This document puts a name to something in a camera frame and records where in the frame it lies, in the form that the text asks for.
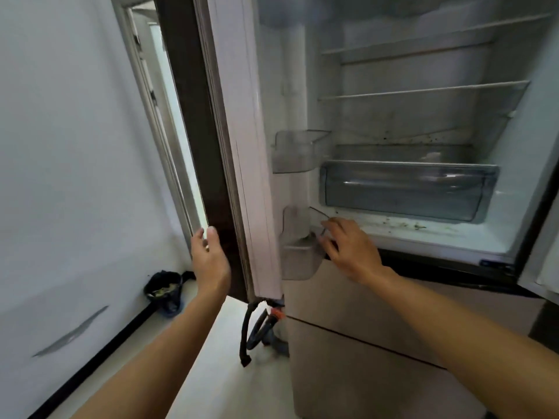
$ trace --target person's right arm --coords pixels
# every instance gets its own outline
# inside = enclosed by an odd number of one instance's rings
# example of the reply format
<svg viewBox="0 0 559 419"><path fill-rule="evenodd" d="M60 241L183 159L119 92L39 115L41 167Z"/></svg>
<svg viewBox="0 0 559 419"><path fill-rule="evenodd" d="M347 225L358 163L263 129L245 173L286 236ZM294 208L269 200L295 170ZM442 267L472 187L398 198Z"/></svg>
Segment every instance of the person's right arm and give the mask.
<svg viewBox="0 0 559 419"><path fill-rule="evenodd" d="M559 417L559 355L384 267L354 221L323 222L321 243L342 273L372 289L500 419Z"/></svg>

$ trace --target person's left hand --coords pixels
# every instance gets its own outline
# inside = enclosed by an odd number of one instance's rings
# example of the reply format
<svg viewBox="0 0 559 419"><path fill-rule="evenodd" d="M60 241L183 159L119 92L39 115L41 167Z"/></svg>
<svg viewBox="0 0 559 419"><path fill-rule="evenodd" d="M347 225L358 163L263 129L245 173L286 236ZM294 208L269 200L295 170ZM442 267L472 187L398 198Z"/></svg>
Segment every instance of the person's left hand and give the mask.
<svg viewBox="0 0 559 419"><path fill-rule="evenodd" d="M200 228L193 236L192 267L198 282L198 294L216 294L223 296L231 286L231 267L219 243L219 235L215 227L207 229L207 241L204 240L204 229Z"/></svg>

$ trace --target black hinge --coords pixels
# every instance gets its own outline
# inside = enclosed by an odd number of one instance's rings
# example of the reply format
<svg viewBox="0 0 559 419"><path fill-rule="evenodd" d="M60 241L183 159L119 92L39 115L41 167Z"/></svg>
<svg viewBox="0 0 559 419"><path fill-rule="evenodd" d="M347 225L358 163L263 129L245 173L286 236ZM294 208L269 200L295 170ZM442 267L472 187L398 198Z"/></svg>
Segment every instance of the black hinge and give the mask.
<svg viewBox="0 0 559 419"><path fill-rule="evenodd" d="M136 47L141 51L140 38L138 38L137 35L134 35L134 42L136 43Z"/></svg>
<svg viewBox="0 0 559 419"><path fill-rule="evenodd" d="M149 92L149 96L151 97L153 104L157 105L157 98L155 98L155 92L153 92L153 90Z"/></svg>
<svg viewBox="0 0 559 419"><path fill-rule="evenodd" d="M480 266L502 270L506 275L514 276L514 265L502 261L481 260Z"/></svg>

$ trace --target forearm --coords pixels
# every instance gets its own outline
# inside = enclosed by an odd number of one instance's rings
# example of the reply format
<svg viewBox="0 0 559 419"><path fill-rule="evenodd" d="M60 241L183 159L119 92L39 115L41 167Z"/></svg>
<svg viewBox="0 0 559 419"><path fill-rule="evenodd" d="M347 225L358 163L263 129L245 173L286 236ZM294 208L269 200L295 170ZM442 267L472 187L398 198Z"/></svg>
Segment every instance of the forearm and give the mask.
<svg viewBox="0 0 559 419"><path fill-rule="evenodd" d="M73 419L164 418L225 300L199 293L150 345L91 397Z"/></svg>
<svg viewBox="0 0 559 419"><path fill-rule="evenodd" d="M559 356L385 269L367 281L501 419L555 417Z"/></svg>

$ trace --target white floor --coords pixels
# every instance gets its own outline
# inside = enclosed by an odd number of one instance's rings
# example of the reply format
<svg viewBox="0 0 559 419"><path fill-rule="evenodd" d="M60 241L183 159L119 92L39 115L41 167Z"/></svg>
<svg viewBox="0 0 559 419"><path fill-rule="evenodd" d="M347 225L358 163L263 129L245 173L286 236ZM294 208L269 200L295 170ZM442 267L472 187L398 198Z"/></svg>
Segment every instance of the white floor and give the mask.
<svg viewBox="0 0 559 419"><path fill-rule="evenodd" d="M185 285L185 301L196 294L196 283ZM212 331L167 416L168 419L266 418L296 419L293 411L289 360L259 345L252 362L239 361L240 330L245 303L227 298ZM264 305L253 314L252 321ZM50 419L68 419L101 385L157 336L169 320L153 315L103 363Z"/></svg>

